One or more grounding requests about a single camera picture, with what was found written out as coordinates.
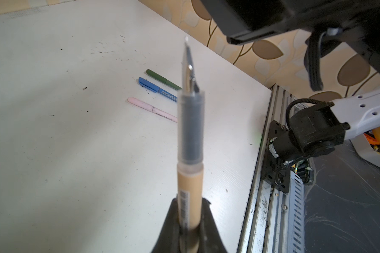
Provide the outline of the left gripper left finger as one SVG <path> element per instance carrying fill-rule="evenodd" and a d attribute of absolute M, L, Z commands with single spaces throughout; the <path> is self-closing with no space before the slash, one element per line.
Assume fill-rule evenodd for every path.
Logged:
<path fill-rule="evenodd" d="M 152 253 L 179 253 L 179 235 L 180 225 L 178 203 L 177 199 L 174 198 L 171 202 Z"/>

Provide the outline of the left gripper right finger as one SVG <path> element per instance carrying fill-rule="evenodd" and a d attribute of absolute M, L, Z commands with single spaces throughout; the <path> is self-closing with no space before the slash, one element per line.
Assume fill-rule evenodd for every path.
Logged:
<path fill-rule="evenodd" d="M 210 202 L 202 199 L 201 222 L 199 225 L 200 243 L 198 253 L 227 253 L 215 220 L 213 218 Z"/>

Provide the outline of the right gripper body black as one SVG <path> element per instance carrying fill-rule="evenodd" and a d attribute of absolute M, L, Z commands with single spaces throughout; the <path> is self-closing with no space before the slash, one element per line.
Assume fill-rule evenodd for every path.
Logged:
<path fill-rule="evenodd" d="M 293 30 L 336 28 L 324 41 L 348 44 L 380 74 L 380 1 L 203 1 L 230 44 Z"/>

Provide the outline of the tan pen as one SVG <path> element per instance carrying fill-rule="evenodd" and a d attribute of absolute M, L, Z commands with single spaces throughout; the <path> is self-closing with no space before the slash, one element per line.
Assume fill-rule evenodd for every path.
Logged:
<path fill-rule="evenodd" d="M 179 250 L 196 253 L 202 214 L 205 93 L 197 84 L 189 39 L 185 39 L 183 84 L 177 96 Z"/>

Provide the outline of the pink clear pen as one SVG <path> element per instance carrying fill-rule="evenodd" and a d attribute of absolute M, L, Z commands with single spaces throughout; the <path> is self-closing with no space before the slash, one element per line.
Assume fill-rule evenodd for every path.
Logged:
<path fill-rule="evenodd" d="M 176 116 L 173 116 L 173 115 L 171 115 L 171 114 L 169 114 L 169 113 L 167 113 L 165 111 L 162 111 L 162 110 L 160 110 L 160 109 L 158 109 L 158 108 L 156 108 L 156 107 L 154 107 L 154 106 L 152 106 L 152 105 L 150 105 L 148 103 L 145 103 L 145 102 L 143 102 L 141 100 L 138 100 L 138 99 L 133 98 L 133 97 L 129 97 L 127 99 L 127 101 L 130 104 L 132 104 L 132 105 L 135 105 L 135 106 L 137 106 L 139 108 L 142 108 L 142 109 L 144 109 L 146 111 L 149 111 L 149 112 L 151 112 L 153 114 L 156 114 L 156 115 L 158 115 L 160 117 L 163 117 L 165 119 L 171 120 L 171 121 L 176 122 L 176 123 L 178 122 L 178 119 L 177 119 Z"/>

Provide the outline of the blue pen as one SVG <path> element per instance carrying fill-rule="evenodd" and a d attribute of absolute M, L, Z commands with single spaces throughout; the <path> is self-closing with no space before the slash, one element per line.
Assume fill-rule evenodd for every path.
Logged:
<path fill-rule="evenodd" d="M 177 97 L 169 92 L 167 92 L 166 90 L 162 89 L 161 87 L 159 87 L 158 85 L 156 84 L 153 84 L 152 82 L 149 82 L 147 81 L 146 79 L 144 78 L 138 78 L 138 83 L 139 85 L 141 85 L 142 87 L 154 92 L 154 93 L 159 93 L 161 94 L 162 96 L 174 101 L 174 102 L 177 102 Z"/>

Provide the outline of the green pen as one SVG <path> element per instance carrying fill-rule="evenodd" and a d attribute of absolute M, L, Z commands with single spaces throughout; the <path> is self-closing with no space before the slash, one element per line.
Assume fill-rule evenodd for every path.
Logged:
<path fill-rule="evenodd" d="M 178 91 L 178 90 L 181 90 L 182 88 L 178 85 L 176 85 L 175 83 L 173 83 L 172 81 L 168 80 L 167 78 L 159 75 L 158 73 L 150 70 L 150 69 L 147 69 L 146 72 L 145 72 L 148 76 L 154 78 L 155 80 L 167 85 L 168 87 L 171 87 L 172 89 Z"/>

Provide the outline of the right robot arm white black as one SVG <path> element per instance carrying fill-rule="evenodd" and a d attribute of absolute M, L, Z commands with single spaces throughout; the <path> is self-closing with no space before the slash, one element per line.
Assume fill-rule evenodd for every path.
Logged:
<path fill-rule="evenodd" d="M 320 60 L 348 44 L 380 74 L 380 1 L 203 1 L 227 41 L 244 45 L 301 29 L 310 32 L 304 65 L 310 88 L 322 91 Z M 269 149 L 283 162 L 319 157 L 345 140 L 380 127 L 380 98 L 367 94 L 286 114 L 288 131 Z"/>

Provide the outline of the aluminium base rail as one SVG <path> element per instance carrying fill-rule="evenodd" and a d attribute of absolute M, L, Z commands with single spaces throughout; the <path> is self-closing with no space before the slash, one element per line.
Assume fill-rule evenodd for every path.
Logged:
<path fill-rule="evenodd" d="M 247 209 L 237 251 L 239 253 L 303 253 L 304 185 L 291 174 L 290 191 L 285 194 L 274 188 L 263 176 L 263 161 L 269 142 L 270 123 L 285 124 L 285 110 L 294 96 L 275 84 L 271 98 L 258 159 L 252 179 Z"/>

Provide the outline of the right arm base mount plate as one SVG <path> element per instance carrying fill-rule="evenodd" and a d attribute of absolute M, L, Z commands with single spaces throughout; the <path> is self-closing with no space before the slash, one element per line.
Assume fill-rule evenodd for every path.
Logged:
<path fill-rule="evenodd" d="M 301 150 L 294 133 L 279 122 L 271 121 L 262 167 L 264 180 L 287 194 L 290 189 L 291 166 L 300 155 Z"/>

